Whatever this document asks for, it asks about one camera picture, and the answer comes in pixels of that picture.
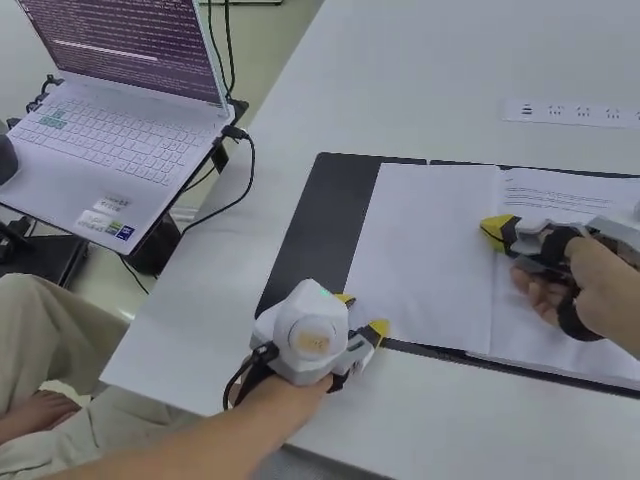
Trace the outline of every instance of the human arm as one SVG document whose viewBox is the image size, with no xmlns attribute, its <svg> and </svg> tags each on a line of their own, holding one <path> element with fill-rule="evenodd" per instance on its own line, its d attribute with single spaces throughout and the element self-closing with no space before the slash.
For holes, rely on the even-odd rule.
<svg viewBox="0 0 640 480">
<path fill-rule="evenodd" d="M 640 273 L 590 238 L 572 239 L 565 256 L 581 288 L 575 307 L 582 323 L 640 359 Z M 566 287 L 517 268 L 512 269 L 512 278 L 540 317 L 558 326 L 556 308 Z"/>
<path fill-rule="evenodd" d="M 241 405 L 156 446 L 115 454 L 47 478 L 246 479 L 311 418 L 331 384 L 327 377 L 311 387 L 298 388 L 270 377 Z"/>
</svg>

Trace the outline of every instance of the power outlet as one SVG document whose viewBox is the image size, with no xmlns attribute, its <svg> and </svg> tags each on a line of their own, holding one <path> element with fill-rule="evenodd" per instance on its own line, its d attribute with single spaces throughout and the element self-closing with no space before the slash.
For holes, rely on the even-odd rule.
<svg viewBox="0 0 640 480">
<path fill-rule="evenodd" d="M 640 109 L 541 100 L 507 100 L 504 120 L 605 128 L 640 128 Z"/>
</svg>

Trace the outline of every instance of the clipboard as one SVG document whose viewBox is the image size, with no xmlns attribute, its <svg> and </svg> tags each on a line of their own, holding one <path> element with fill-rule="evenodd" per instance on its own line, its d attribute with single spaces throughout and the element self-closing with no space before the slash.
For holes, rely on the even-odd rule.
<svg viewBox="0 0 640 480">
<path fill-rule="evenodd" d="M 474 162 L 370 157 L 320 153 L 311 169 L 298 206 L 285 234 L 264 292 L 256 318 L 267 308 L 284 300 L 306 278 L 313 278 L 332 292 L 343 292 L 367 215 L 380 166 L 383 163 L 412 165 L 480 165 Z M 531 168 L 500 165 L 501 169 Z M 638 178 L 635 175 L 550 170 L 574 175 L 608 178 Z M 552 381 L 573 387 L 640 399 L 640 391 L 605 385 L 595 381 L 504 365 L 467 355 L 463 350 L 386 339 L 383 348 L 485 368 L 509 374 Z"/>
</svg>

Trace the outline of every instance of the white paper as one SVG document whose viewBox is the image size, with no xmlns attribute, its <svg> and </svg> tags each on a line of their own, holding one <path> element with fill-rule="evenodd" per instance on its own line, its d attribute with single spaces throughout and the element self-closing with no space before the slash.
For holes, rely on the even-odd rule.
<svg viewBox="0 0 640 480">
<path fill-rule="evenodd" d="M 495 214 L 492 166 L 383 165 L 346 292 L 351 327 L 391 321 L 391 337 L 488 353 L 495 255 L 478 227 Z"/>
<path fill-rule="evenodd" d="M 528 169 L 514 169 L 503 175 L 499 213 L 585 222 L 596 214 L 631 210 L 640 200 L 636 180 Z M 575 372 L 576 376 L 586 375 L 604 383 L 620 383 L 607 381 L 606 377 L 640 379 L 639 363 L 613 343 L 579 342 L 540 320 L 513 286 L 510 264 L 506 257 L 497 259 L 490 356 L 545 365 L 551 371 Z"/>
</svg>

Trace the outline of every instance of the white table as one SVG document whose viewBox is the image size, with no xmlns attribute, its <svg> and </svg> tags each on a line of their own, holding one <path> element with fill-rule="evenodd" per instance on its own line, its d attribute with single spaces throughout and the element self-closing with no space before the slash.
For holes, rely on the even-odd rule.
<svg viewBox="0 0 640 480">
<path fill-rule="evenodd" d="M 508 97 L 640 105 L 632 0 L 327 0 L 253 122 L 251 195 L 182 241 L 103 379 L 200 414 L 320 151 L 640 173 L 640 133 L 504 123 Z M 204 212 L 248 179 L 239 148 Z M 640 403 L 383 351 L 292 443 L 401 479 L 636 478 Z"/>
</svg>

